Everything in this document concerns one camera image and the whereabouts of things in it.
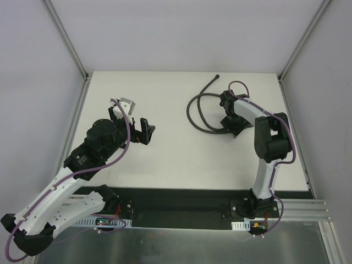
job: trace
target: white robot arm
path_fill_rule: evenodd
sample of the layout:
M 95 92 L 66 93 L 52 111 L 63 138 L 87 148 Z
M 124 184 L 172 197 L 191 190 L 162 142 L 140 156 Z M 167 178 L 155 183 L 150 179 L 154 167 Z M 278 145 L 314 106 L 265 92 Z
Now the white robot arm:
M 244 129 L 254 126 L 254 148 L 259 157 L 257 176 L 249 197 L 236 207 L 236 211 L 243 217 L 254 219 L 274 206 L 273 187 L 278 173 L 279 161 L 285 159 L 292 150 L 288 133 L 276 118 L 255 107 L 247 95 L 234 97 L 232 92 L 225 91 L 220 95 L 220 105 L 224 107 L 227 116 L 221 121 L 224 128 L 237 137 Z M 285 113 L 274 114 L 285 121 Z
M 106 161 L 117 149 L 125 147 L 127 138 L 144 145 L 151 140 L 155 126 L 149 126 L 146 119 L 140 119 L 142 131 L 134 127 L 131 114 L 135 103 L 125 98 L 112 101 L 115 103 L 109 108 L 110 119 L 94 122 L 84 142 L 72 150 L 64 166 L 38 197 L 17 214 L 2 217 L 1 223 L 13 233 L 17 247 L 28 255 L 42 252 L 58 234 L 82 218 L 118 205 L 116 194 L 102 185 L 81 201 L 59 209 L 71 194 L 110 165 Z

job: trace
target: cable connector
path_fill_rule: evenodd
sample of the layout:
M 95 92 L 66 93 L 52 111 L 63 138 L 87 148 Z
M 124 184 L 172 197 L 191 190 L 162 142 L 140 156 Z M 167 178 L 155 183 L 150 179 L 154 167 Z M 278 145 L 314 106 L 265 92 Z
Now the cable connector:
M 26 222 L 26 221 L 27 221 L 27 218 L 24 218 L 24 216 L 21 216 L 18 220 L 19 220 L 19 221 Z

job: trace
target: metal frame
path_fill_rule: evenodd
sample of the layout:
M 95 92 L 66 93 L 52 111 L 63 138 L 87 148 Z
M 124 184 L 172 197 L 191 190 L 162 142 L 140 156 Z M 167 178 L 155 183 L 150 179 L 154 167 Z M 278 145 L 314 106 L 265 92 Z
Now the metal frame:
M 333 222 L 319 222 L 319 227 L 330 263 L 347 264 L 347 261 L 342 254 L 342 249 L 338 242 Z
M 41 0 L 43 5 L 45 6 L 46 10 L 48 11 L 63 43 L 65 44 L 70 56 L 72 57 L 76 67 L 78 68 L 79 72 L 81 73 L 82 77 L 84 78 L 84 84 L 81 88 L 81 92 L 79 95 L 79 98 L 76 102 L 75 110 L 74 113 L 71 117 L 70 120 L 70 126 L 69 130 L 67 132 L 67 135 L 65 137 L 65 142 L 62 148 L 62 155 L 57 163 L 57 168 L 59 168 L 65 159 L 65 157 L 68 155 L 70 148 L 72 146 L 74 134 L 76 131 L 76 128 L 78 126 L 78 121 L 79 117 L 84 105 L 85 97 L 89 88 L 89 83 L 90 83 L 90 78 L 91 75 L 89 75 L 85 67 L 83 66 L 51 0 Z M 328 7 L 330 6 L 332 0 L 323 0 L 321 5 L 319 6 L 318 10 L 316 11 L 315 15 L 313 16 L 312 20 L 310 21 L 307 29 L 303 33 L 301 39 L 299 40 L 298 44 L 296 45 L 295 49 L 293 50 L 287 64 L 285 65 L 282 73 L 279 75 L 279 84 L 280 88 L 282 91 L 282 95 L 284 98 L 285 105 L 288 110 L 288 116 L 290 118 L 290 121 L 292 123 L 293 127 L 293 134 L 296 139 L 296 145 L 297 149 L 299 152 L 299 155 L 302 157 L 301 153 L 301 147 L 299 145 L 299 141 L 296 136 L 295 132 L 295 123 L 294 120 L 292 119 L 292 115 L 290 114 L 290 106 L 287 101 L 287 98 L 284 93 L 284 89 L 282 86 L 282 81 L 286 77 L 287 73 L 290 71 L 294 61 L 296 58 L 299 56 L 300 52 L 305 46 L 305 43 L 309 40 L 312 32 L 318 25 L 319 21 L 321 20 L 322 16 L 324 13 L 327 11 Z M 310 179 L 309 175 L 307 173 L 307 169 L 305 166 L 304 159 L 301 159 L 302 165 L 304 167 L 304 171 L 306 173 L 306 179 L 309 182 L 309 186 L 311 188 L 311 192 L 314 195 L 314 190 L 312 188 L 312 185 L 310 184 Z M 290 200 L 284 200 L 284 205 L 285 205 L 285 211 L 284 211 L 284 219 L 283 221 L 318 221 L 319 226 L 321 228 L 322 232 L 322 237 L 324 244 L 326 246 L 327 254 L 329 257 L 329 260 L 331 263 L 346 263 L 345 259 L 343 259 L 343 255 L 341 254 L 341 249 L 340 245 L 337 241 L 337 237 L 334 231 L 334 226 L 333 223 L 331 222 L 331 215 L 329 212 L 329 209 L 327 207 L 327 204 L 325 201 L 321 200 L 299 200 L 299 199 L 290 199 Z M 34 258 L 27 258 L 23 263 L 33 263 Z
M 60 158 L 59 158 L 59 160 L 56 164 L 56 167 L 55 167 L 56 169 L 55 169 L 55 174 L 54 174 L 53 178 L 55 177 L 55 175 L 58 173 L 58 171 L 62 167 L 64 160 L 69 156 L 69 153 L 70 153 L 70 150 L 72 147 L 72 143 L 73 143 L 73 138 L 75 136 L 76 129 L 78 126 L 78 121 L 81 116 L 84 101 L 85 101 L 85 98 L 86 98 L 86 95 L 88 92 L 90 80 L 91 80 L 91 75 L 88 75 L 87 78 L 83 82 L 81 91 L 80 91 L 79 96 L 76 100 L 74 112 L 73 112 L 71 119 L 70 119 L 69 128 L 68 128 L 68 131 L 67 131 L 65 139 L 64 139 L 64 145 L 61 150 Z
M 305 43 L 307 43 L 309 37 L 311 36 L 312 32 L 314 31 L 314 29 L 318 25 L 319 21 L 321 20 L 321 18 L 323 17 L 325 12 L 327 11 L 327 8 L 329 7 L 329 5 L 331 4 L 332 1 L 333 0 L 323 0 L 323 2 L 318 7 L 318 10 L 314 14 L 314 16 L 313 16 L 312 20 L 310 21 L 308 27 L 304 31 L 301 39 L 298 41 L 296 47 L 294 48 L 293 53 L 291 54 L 289 60 L 287 61 L 282 73 L 279 75 L 279 81 L 282 81 L 285 78 L 285 76 L 287 75 L 288 71 L 290 70 L 290 68 L 291 68 L 291 66 L 293 64 L 293 62 L 296 60 L 297 56 L 302 51 Z
M 292 114 L 291 114 L 291 107 L 290 107 L 290 104 L 289 104 L 289 102 L 287 100 L 287 97 L 286 97 L 286 94 L 285 94 L 285 91 L 284 91 L 284 88 L 283 88 L 283 85 L 282 85 L 281 81 L 279 81 L 279 86 L 280 86 L 282 98 L 284 100 L 284 104 L 286 106 L 287 116 L 288 116 L 288 119 L 289 119 L 289 121 L 291 123 L 291 126 L 292 126 L 291 132 L 293 134 L 293 138 L 295 139 L 296 149 L 298 151 L 298 155 L 299 155 L 300 160 L 301 160 L 301 164 L 302 164 L 303 171 L 304 171 L 304 176 L 306 178 L 307 185 L 308 185 L 308 190 L 310 190 L 312 192 L 313 197 L 315 198 L 316 196 L 315 196 L 315 193 L 314 193 L 314 187 L 312 186 L 312 182 L 311 182 L 311 180 L 309 178 L 307 166 L 306 166 L 306 163 L 304 161 L 303 154 L 302 154 L 301 145 L 300 145 L 298 137 L 297 137 L 297 132 L 296 132 L 296 129 L 295 129 L 296 125 L 295 125 L 295 121 L 294 121 L 294 119 L 292 117 Z
M 60 37 L 61 37 L 61 40 L 62 42 L 65 44 L 66 48 L 67 48 L 67 51 L 68 53 L 70 54 L 72 60 L 74 61 L 76 67 L 78 68 L 79 72 L 81 73 L 82 77 L 84 79 L 86 79 L 88 77 L 88 73 L 87 71 L 85 70 L 83 64 L 82 64 L 82 61 L 80 60 L 78 54 L 77 54 L 77 51 L 76 49 L 74 48 L 67 32 L 66 32 L 66 29 L 64 28 L 56 10 L 55 10 L 55 7 L 53 6 L 51 0 L 41 0 L 44 7 L 46 8 L 46 10 L 48 11 L 48 14 L 50 16 L 50 18 L 52 19 L 53 21 L 53 24 L 55 26 L 55 28 L 57 29 Z

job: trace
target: black cable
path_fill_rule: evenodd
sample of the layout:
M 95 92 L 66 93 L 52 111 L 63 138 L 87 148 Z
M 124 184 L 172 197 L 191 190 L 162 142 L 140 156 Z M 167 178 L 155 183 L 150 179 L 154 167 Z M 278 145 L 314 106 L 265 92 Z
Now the black cable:
M 220 75 L 218 75 L 218 74 L 215 75 L 214 79 L 212 79 L 212 80 L 200 91 L 199 94 L 200 94 L 200 95 L 203 94 L 203 93 L 205 92 L 205 90 L 207 90 L 208 87 L 209 87 L 210 85 L 212 85 L 213 82 L 215 82 L 215 81 L 216 81 L 217 79 L 219 79 L 219 78 L 220 78 Z M 198 108 L 198 112 L 199 112 L 200 118 L 202 119 L 204 125 L 205 125 L 207 128 L 209 128 L 209 129 L 211 129 L 211 130 L 213 130 L 213 131 L 227 131 L 226 128 L 214 128 L 214 127 L 212 127 L 211 125 L 208 124 L 208 122 L 205 120 L 205 117 L 204 117 L 204 115 L 203 115 L 202 109 L 201 109 L 201 107 L 200 107 L 200 98 L 201 98 L 201 97 L 198 97 L 198 99 L 197 99 L 197 108 Z
M 199 131 L 202 131 L 204 133 L 208 133 L 208 134 L 214 134 L 214 135 L 222 135 L 222 134 L 229 134 L 229 131 L 211 131 L 211 130 L 206 130 L 204 128 L 199 127 L 198 125 L 196 125 L 196 123 L 194 123 L 194 121 L 191 118 L 191 115 L 189 113 L 189 109 L 191 107 L 191 104 L 197 99 L 200 98 L 202 96 L 215 96 L 215 97 L 220 97 L 220 95 L 218 95 L 217 93 L 202 93 L 200 95 L 196 95 L 195 97 L 193 97 L 191 99 L 191 101 L 189 101 L 188 105 L 187 105 L 187 109 L 186 109 L 186 113 L 187 113 L 187 118 L 189 120 L 189 122 L 192 124 L 192 126 L 194 126 L 196 129 L 198 129 Z
M 203 112 L 202 112 L 202 109 L 200 107 L 200 98 L 202 96 L 214 96 L 214 97 L 220 97 L 219 94 L 217 93 L 204 93 L 204 91 L 210 86 L 212 85 L 213 82 L 215 82 L 217 79 L 219 79 L 219 75 L 215 75 L 215 77 L 200 91 L 200 93 L 198 95 L 196 95 L 195 97 L 193 97 L 191 99 L 191 101 L 188 103 L 187 105 L 187 109 L 186 109 L 186 113 L 187 113 L 187 118 L 189 120 L 189 122 L 192 124 L 192 126 L 194 126 L 194 128 L 196 128 L 197 130 L 199 131 L 202 131 L 204 133 L 208 133 L 208 134 L 213 134 L 213 135 L 222 135 L 222 134 L 230 134 L 231 132 L 228 131 L 227 129 L 225 128 L 214 128 L 212 126 L 210 126 L 208 124 L 208 122 L 206 121 L 204 115 L 203 115 Z M 207 126 L 209 129 L 211 130 L 206 130 L 206 129 L 203 129 L 201 127 L 199 127 L 198 125 L 196 125 L 196 123 L 194 123 L 194 121 L 192 120 L 191 118 L 191 115 L 190 115 L 190 112 L 189 112 L 189 109 L 191 107 L 191 104 L 197 99 L 197 108 L 198 108 L 198 112 L 199 112 L 199 115 L 204 123 L 205 126 Z

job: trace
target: purple cable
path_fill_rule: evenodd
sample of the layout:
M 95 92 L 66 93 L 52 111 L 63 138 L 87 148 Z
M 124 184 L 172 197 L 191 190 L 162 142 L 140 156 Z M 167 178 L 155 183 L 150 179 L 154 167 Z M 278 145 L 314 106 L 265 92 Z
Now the purple cable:
M 287 132 L 287 134 L 288 134 L 288 138 L 289 138 L 289 141 L 290 141 L 290 144 L 291 144 L 291 147 L 292 147 L 292 151 L 293 151 L 292 159 L 291 159 L 290 161 L 279 161 L 279 162 L 275 163 L 273 172 L 272 172 L 271 177 L 270 177 L 269 192 L 270 192 L 270 194 L 271 194 L 276 200 L 278 200 L 278 201 L 280 202 L 280 204 L 281 204 L 281 213 L 280 213 L 280 216 L 279 216 L 279 218 L 277 219 L 276 223 L 266 232 L 266 233 L 268 233 L 269 231 L 271 231 L 272 229 L 274 229 L 274 228 L 279 224 L 279 222 L 281 221 L 281 219 L 282 219 L 282 217 L 283 217 L 283 215 L 284 215 L 284 203 L 283 203 L 283 201 L 282 201 L 279 197 L 277 197 L 277 196 L 274 194 L 274 192 L 273 192 L 273 190 L 272 190 L 273 181 L 274 181 L 274 176 L 275 176 L 275 172 L 276 172 L 276 167 L 277 167 L 278 165 L 280 165 L 280 164 L 292 164 L 292 163 L 294 163 L 295 160 L 296 160 L 296 149 L 295 149 L 294 141 L 293 141 L 293 138 L 292 138 L 292 135 L 291 135 L 291 131 L 290 131 L 288 125 L 286 124 L 286 122 L 285 122 L 282 118 L 280 118 L 280 117 L 278 117 L 278 116 L 276 116 L 276 115 L 274 115 L 274 114 L 272 114 L 272 113 L 266 111 L 264 108 L 262 108 L 261 106 L 257 105 L 256 103 L 253 103 L 252 101 L 249 101 L 249 100 L 247 100 L 247 99 L 245 99 L 245 98 L 236 96 L 236 95 L 234 94 L 234 92 L 233 92 L 233 91 L 231 90 L 231 88 L 230 88 L 230 87 L 231 87 L 231 84 L 234 84 L 234 83 L 242 84 L 242 85 L 246 88 L 247 93 L 249 94 L 249 91 L 248 91 L 247 86 L 246 86 L 243 82 L 241 82 L 241 81 L 232 81 L 232 82 L 229 83 L 228 90 L 229 90 L 230 94 L 231 94 L 232 96 L 234 96 L 235 98 L 237 98 L 237 99 L 239 99 L 239 100 L 241 100 L 241 101 L 244 101 L 244 102 L 246 102 L 246 103 L 249 103 L 250 105 L 256 107 L 257 109 L 259 109 L 260 111 L 262 111 L 264 114 L 267 114 L 268 116 L 271 116 L 271 117 L 275 118 L 276 120 L 280 121 L 280 123 L 285 127 L 285 130 L 286 130 L 286 132 Z
M 96 167 L 96 168 L 91 168 L 91 169 L 83 169 L 83 170 L 80 170 L 78 172 L 74 172 L 74 173 L 71 173 L 70 175 L 62 178 L 60 181 L 58 181 L 56 184 L 53 185 L 53 187 L 57 188 L 57 186 L 59 186 L 61 183 L 63 183 L 64 181 L 70 179 L 71 177 L 75 176 L 75 175 L 78 175 L 78 174 L 81 174 L 81 173 L 86 173 L 86 172 L 94 172 L 94 171 L 99 171 L 101 169 L 105 169 L 107 167 L 110 167 L 114 164 L 116 164 L 118 161 L 120 161 L 123 156 L 125 156 L 126 152 L 127 152 L 127 149 L 130 145 L 130 141 L 131 141 L 131 131 L 130 131 L 130 125 L 129 125 L 129 119 L 127 117 L 127 115 L 125 114 L 122 106 L 115 100 L 115 99 L 110 99 L 110 101 L 114 102 L 115 105 L 120 109 L 122 115 L 123 115 L 123 119 L 125 120 L 125 124 L 126 124 L 126 129 L 127 129 L 127 141 L 126 141 L 126 147 L 125 149 L 123 150 L 123 152 L 120 154 L 120 156 L 117 157 L 117 159 L 115 159 L 114 161 L 112 161 L 111 163 L 109 164 L 106 164 L 106 165 L 103 165 L 103 166 L 100 166 L 100 167 Z M 26 214 L 23 215 L 23 218 L 27 218 L 30 213 L 41 203 L 41 201 L 43 201 L 45 199 L 46 196 L 49 195 L 49 193 L 51 193 L 52 190 L 49 189 L 46 191 L 46 193 L 44 193 L 34 204 L 33 206 L 27 211 Z M 10 256 L 10 253 L 9 253 L 9 249 L 10 249 L 10 243 L 11 243 L 11 240 L 14 236 L 14 234 L 16 233 L 16 231 L 19 229 L 19 227 L 21 226 L 21 224 L 23 223 L 23 221 L 19 221 L 18 224 L 15 226 L 15 228 L 12 230 L 9 238 L 7 239 L 7 242 L 6 242 L 6 247 L 5 247 L 5 255 L 6 255 L 6 259 L 9 261 L 9 262 L 12 262 L 12 263 L 15 263 L 15 262 L 19 262 L 19 261 L 22 261 L 24 260 L 26 257 L 28 257 L 28 255 L 25 255 L 21 258 L 18 258 L 17 260 L 11 258 Z

